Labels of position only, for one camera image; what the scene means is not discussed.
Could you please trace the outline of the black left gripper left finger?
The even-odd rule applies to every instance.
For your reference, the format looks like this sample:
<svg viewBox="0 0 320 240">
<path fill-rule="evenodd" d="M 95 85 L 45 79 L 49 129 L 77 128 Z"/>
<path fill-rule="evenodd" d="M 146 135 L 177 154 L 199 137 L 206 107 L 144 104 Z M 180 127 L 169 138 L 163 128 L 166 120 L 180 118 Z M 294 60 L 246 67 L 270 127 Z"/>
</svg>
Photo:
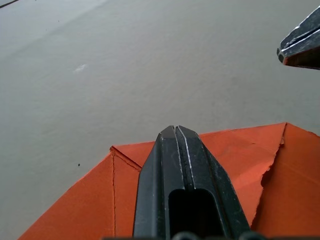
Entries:
<svg viewBox="0 0 320 240">
<path fill-rule="evenodd" d="M 170 125 L 158 134 L 139 173 L 133 237 L 169 238 L 169 195 L 184 188 L 178 140 Z"/>
</svg>

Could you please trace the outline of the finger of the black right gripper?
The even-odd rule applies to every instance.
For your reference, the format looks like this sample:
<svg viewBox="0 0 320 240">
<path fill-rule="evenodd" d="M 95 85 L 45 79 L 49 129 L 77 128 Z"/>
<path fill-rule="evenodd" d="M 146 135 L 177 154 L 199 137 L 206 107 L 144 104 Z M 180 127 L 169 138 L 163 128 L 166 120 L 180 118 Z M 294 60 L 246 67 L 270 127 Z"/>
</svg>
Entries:
<svg viewBox="0 0 320 240">
<path fill-rule="evenodd" d="M 277 49 L 278 60 L 285 66 L 320 69 L 320 33 L 314 32 L 289 42 Z"/>
<path fill-rule="evenodd" d="M 305 39 L 320 29 L 320 7 L 318 6 L 299 25 L 297 25 L 280 43 L 280 49 L 286 49 Z"/>
</svg>

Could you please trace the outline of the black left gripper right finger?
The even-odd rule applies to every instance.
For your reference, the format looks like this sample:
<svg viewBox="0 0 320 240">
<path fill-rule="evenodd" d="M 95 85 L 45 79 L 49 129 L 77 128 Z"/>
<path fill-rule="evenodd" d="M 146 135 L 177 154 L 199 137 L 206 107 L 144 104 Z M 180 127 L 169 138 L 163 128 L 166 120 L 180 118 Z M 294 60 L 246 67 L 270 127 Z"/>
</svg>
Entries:
<svg viewBox="0 0 320 240">
<path fill-rule="evenodd" d="M 250 227 L 231 180 L 198 134 L 175 128 L 184 191 L 175 195 L 175 231 L 239 237 Z"/>
</svg>

